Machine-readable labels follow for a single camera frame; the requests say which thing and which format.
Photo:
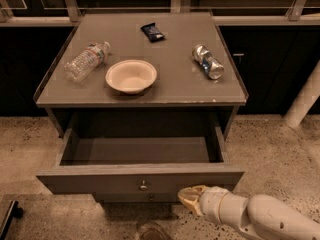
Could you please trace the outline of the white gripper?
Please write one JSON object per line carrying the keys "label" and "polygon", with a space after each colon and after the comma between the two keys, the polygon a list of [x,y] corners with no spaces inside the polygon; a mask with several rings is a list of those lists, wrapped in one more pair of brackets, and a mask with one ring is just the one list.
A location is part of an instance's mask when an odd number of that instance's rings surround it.
{"label": "white gripper", "polygon": [[178,192],[182,204],[195,216],[203,216],[216,225],[244,227],[249,223],[249,200],[220,187],[197,185]]}

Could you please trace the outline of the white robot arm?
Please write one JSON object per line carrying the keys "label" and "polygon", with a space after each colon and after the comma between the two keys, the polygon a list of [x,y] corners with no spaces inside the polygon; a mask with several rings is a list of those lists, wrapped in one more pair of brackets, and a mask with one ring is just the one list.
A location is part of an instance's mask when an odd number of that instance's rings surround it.
{"label": "white robot arm", "polygon": [[319,123],[289,114],[235,119],[230,160],[245,173],[236,188],[198,185],[178,192],[181,203],[208,222],[247,240],[320,240]]}

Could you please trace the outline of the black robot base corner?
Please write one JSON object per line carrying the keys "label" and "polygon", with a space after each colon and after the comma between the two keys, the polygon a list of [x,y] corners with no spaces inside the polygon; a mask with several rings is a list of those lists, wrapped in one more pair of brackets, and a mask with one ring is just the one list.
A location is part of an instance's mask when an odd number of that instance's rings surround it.
{"label": "black robot base corner", "polygon": [[13,200],[10,202],[6,214],[0,226],[0,240],[5,240],[5,237],[10,228],[13,218],[20,219],[23,217],[24,210],[19,206],[19,202]]}

